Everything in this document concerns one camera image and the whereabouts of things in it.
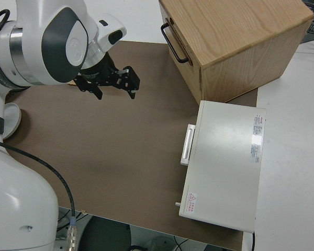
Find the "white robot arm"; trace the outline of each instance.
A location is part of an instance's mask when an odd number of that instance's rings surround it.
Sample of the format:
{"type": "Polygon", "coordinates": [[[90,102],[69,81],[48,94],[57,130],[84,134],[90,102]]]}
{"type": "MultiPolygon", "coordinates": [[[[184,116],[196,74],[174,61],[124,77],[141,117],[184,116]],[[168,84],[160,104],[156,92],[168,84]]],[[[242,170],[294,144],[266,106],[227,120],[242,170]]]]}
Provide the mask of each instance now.
{"type": "MultiPolygon", "coordinates": [[[[113,16],[95,22],[82,0],[16,0],[17,20],[0,22],[0,142],[6,94],[27,86],[74,80],[101,99],[99,86],[134,98],[140,80],[129,66],[115,68],[108,50],[126,34],[113,16]]],[[[57,197],[36,172],[0,147],[0,250],[50,251],[58,218],[57,197]]]]}

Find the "robot logo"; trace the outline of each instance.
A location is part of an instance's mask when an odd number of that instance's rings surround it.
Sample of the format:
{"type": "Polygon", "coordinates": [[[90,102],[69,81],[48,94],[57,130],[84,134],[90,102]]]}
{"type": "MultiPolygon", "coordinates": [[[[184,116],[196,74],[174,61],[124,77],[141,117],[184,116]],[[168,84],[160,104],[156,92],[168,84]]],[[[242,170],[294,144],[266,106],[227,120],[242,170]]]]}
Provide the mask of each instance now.
{"type": "Polygon", "coordinates": [[[82,45],[78,39],[72,38],[70,41],[70,53],[72,55],[71,60],[78,63],[81,62],[83,57],[82,45]]]}

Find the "white box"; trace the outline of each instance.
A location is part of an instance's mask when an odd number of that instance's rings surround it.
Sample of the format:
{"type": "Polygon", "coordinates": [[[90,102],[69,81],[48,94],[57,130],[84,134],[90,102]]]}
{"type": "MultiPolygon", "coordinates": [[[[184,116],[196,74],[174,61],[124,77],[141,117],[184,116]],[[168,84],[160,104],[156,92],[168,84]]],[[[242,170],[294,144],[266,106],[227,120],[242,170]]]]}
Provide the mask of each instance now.
{"type": "Polygon", "coordinates": [[[254,231],[266,110],[201,101],[180,216],[254,231]]]}

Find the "warning label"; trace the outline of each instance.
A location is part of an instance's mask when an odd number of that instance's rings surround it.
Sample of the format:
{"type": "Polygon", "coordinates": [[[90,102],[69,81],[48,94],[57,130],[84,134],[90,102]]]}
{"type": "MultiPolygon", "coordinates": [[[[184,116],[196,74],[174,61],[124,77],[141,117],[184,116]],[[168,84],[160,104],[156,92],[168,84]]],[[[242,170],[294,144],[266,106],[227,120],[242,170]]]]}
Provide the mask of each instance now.
{"type": "Polygon", "coordinates": [[[251,139],[251,160],[255,163],[261,161],[261,151],[263,142],[263,117],[257,114],[253,120],[253,132],[251,139]]]}
{"type": "Polygon", "coordinates": [[[186,207],[187,213],[194,213],[196,200],[197,200],[196,193],[189,192],[187,196],[187,207],[186,207]]]}

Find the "wooden drawer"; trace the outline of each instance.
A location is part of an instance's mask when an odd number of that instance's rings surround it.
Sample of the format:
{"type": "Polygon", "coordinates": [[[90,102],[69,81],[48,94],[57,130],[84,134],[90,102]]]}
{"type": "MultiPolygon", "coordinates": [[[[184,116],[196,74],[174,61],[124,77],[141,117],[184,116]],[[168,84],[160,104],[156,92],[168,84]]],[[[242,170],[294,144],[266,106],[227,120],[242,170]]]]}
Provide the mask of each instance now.
{"type": "Polygon", "coordinates": [[[312,12],[300,0],[160,0],[171,57],[200,100],[228,102],[279,78],[312,12]]]}
{"type": "Polygon", "coordinates": [[[202,98],[201,94],[201,67],[198,60],[196,59],[193,51],[186,44],[185,39],[182,37],[176,23],[173,18],[164,10],[163,6],[160,5],[163,22],[169,26],[164,29],[172,47],[181,59],[188,58],[188,62],[180,63],[174,56],[174,53],[170,49],[170,55],[175,62],[178,70],[183,76],[188,88],[192,92],[195,100],[200,103],[202,98]]]}

